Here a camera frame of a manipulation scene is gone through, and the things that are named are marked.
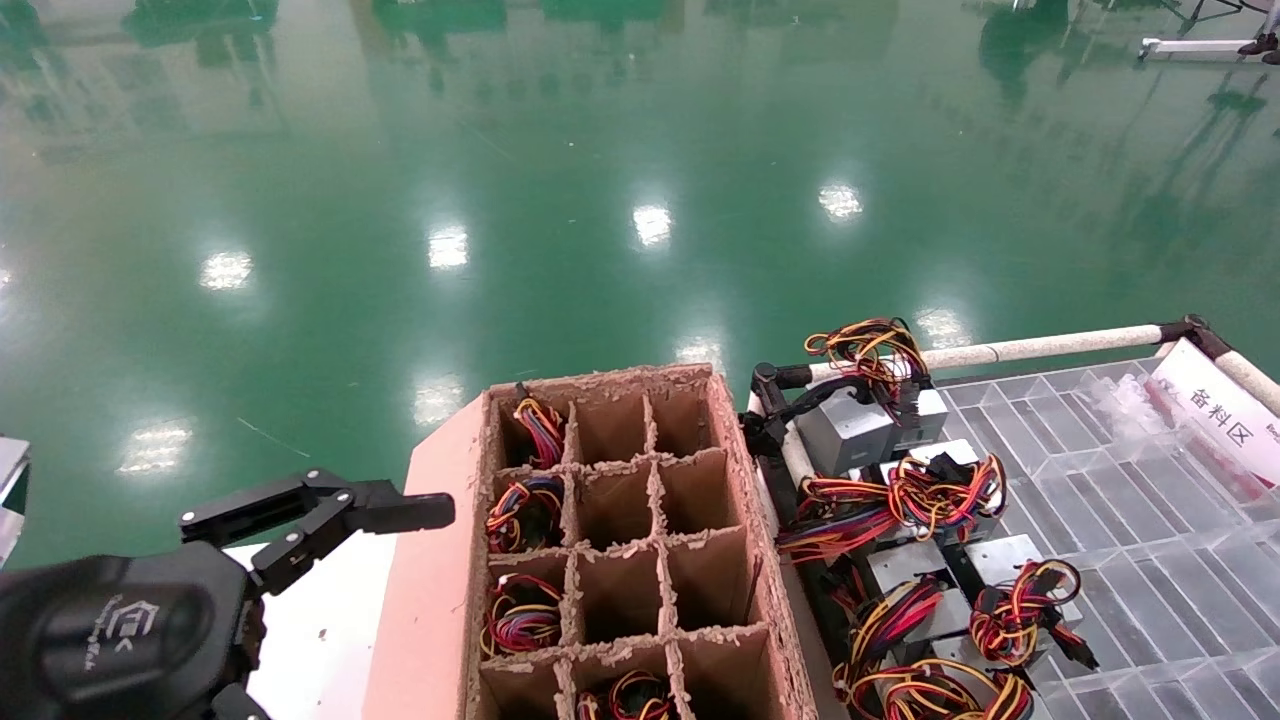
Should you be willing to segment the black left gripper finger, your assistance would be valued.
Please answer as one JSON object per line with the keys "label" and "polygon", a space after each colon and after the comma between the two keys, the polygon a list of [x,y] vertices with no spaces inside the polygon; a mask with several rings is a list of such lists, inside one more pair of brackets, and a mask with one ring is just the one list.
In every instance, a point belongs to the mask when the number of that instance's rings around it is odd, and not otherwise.
{"label": "black left gripper finger", "polygon": [[261,594],[282,594],[352,536],[438,530],[454,520],[448,493],[404,496],[388,480],[355,483],[321,498],[284,538],[259,551],[252,559],[253,583]]}

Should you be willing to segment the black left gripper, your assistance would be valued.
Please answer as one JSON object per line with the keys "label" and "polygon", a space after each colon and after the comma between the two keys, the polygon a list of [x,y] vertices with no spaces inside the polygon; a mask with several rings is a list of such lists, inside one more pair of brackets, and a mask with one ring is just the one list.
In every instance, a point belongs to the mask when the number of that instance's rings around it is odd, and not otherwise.
{"label": "black left gripper", "polygon": [[3,717],[265,719],[248,692],[262,593],[218,548],[297,521],[351,487],[308,469],[183,512],[184,546],[170,552],[5,571]]}

